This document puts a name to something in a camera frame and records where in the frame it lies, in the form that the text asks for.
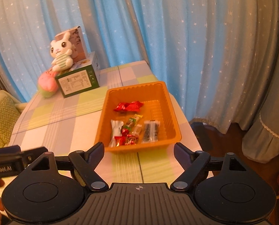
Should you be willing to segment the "silver white foil packet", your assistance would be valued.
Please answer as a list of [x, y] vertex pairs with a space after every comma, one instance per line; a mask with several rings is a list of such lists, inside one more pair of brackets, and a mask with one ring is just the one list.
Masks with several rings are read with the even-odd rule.
[[117, 145], [115, 137], [119, 137], [122, 135], [121, 128], [123, 127], [124, 122], [121, 120], [111, 120], [110, 123], [112, 127], [112, 134], [111, 134], [109, 147], [115, 147]]

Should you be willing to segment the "clear black seaweed packet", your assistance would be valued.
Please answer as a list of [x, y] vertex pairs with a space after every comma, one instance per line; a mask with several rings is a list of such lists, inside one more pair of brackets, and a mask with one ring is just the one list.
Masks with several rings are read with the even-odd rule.
[[145, 120], [144, 121], [144, 135], [142, 137], [142, 142], [143, 143], [157, 142], [159, 128], [160, 128], [160, 121]]

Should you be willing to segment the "brown cube candy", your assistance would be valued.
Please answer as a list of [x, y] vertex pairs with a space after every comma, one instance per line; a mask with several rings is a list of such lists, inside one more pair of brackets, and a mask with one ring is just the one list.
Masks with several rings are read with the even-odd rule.
[[133, 128], [131, 134], [132, 134], [132, 135], [135, 135], [135, 136], [139, 136], [140, 133], [141, 133], [141, 131], [142, 131], [142, 125], [141, 125], [141, 124], [137, 124], [137, 125]]

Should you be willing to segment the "green brown candy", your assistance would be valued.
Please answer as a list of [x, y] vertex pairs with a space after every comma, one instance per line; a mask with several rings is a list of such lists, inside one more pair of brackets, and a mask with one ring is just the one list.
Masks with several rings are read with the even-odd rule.
[[128, 128], [133, 128], [134, 125], [135, 125], [136, 123], [137, 123], [137, 119], [131, 117], [131, 118], [128, 119], [128, 121], [127, 121], [127, 123], [126, 123], [126, 126], [127, 126]]

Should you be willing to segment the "large red snack packet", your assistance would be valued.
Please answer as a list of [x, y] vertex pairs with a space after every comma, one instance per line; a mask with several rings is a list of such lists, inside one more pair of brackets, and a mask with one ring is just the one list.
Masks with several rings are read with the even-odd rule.
[[120, 102], [119, 104], [117, 104], [116, 108], [113, 109], [113, 110], [116, 111], [116, 112], [121, 112], [121, 113], [128, 112], [129, 111], [129, 109], [128, 109], [129, 105], [130, 105], [129, 103]]

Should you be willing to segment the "yellow green candy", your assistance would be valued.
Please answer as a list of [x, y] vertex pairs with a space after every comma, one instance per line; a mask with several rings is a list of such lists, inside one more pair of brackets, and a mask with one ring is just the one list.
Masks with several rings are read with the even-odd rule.
[[135, 115], [133, 115], [132, 118], [135, 120], [135, 122], [138, 122], [138, 121], [140, 121], [142, 119], [142, 115], [135, 114]]

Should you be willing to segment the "green zigzag cushion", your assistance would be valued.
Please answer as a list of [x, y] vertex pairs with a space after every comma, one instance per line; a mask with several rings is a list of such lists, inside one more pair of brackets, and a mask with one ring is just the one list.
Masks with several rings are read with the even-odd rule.
[[9, 144], [13, 127], [20, 116], [12, 99], [3, 97], [0, 100], [0, 148]]

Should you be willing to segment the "plaid tablecloth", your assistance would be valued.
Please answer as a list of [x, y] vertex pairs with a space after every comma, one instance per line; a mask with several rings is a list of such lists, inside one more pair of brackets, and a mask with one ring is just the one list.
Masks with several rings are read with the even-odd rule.
[[[16, 122], [11, 145], [22, 150], [45, 146], [57, 156], [87, 150], [95, 142], [106, 91], [153, 82], [145, 61], [136, 61], [100, 72], [100, 88], [64, 98], [61, 93], [45, 99], [35, 94]], [[172, 145], [140, 152], [106, 152], [96, 172], [107, 182], [172, 183], [183, 171]]]

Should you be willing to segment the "pink green star plush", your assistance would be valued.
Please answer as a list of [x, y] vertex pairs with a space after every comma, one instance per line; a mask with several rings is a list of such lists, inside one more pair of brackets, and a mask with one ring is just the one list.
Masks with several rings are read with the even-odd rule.
[[56, 82], [57, 72], [54, 72], [52, 68], [43, 72], [37, 81], [37, 88], [40, 94], [44, 98], [50, 98], [53, 96], [58, 90], [58, 84]]

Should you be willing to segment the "grey curtain with lace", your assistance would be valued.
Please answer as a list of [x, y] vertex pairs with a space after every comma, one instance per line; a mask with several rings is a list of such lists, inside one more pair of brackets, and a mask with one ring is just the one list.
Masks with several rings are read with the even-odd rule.
[[242, 152], [259, 163], [279, 155], [279, 57], [266, 100], [243, 138]]

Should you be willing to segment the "green white carton box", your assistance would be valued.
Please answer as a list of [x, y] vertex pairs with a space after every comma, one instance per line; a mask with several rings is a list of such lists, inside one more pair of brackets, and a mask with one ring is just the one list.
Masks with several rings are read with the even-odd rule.
[[100, 65], [95, 51], [88, 53], [85, 59], [74, 62], [69, 70], [59, 73], [55, 79], [64, 98], [98, 88]]

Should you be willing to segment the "white rabbit plush toy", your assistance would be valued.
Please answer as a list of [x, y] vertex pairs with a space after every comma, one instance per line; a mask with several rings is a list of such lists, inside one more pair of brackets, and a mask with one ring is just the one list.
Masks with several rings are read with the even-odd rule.
[[50, 54], [54, 58], [51, 65], [54, 72], [65, 71], [73, 65], [72, 43], [69, 38], [70, 32], [65, 32], [61, 40], [53, 40], [50, 43]]

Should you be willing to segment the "blue star curtain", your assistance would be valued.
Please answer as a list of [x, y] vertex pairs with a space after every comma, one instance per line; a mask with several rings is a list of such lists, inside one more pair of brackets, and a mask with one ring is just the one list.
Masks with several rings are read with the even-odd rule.
[[145, 60], [186, 118], [256, 120], [279, 43], [279, 0], [0, 0], [0, 85], [37, 91], [56, 34], [80, 26], [102, 68]]

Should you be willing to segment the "brown white paper box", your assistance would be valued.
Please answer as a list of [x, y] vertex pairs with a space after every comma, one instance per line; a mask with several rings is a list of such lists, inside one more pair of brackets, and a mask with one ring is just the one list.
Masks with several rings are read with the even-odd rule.
[[82, 28], [80, 26], [75, 26], [66, 31], [62, 31], [61, 33], [56, 34], [55, 40], [61, 40], [66, 32], [70, 32], [69, 41], [72, 43], [71, 58], [73, 59], [73, 62], [85, 59], [87, 56], [87, 48], [84, 42]]

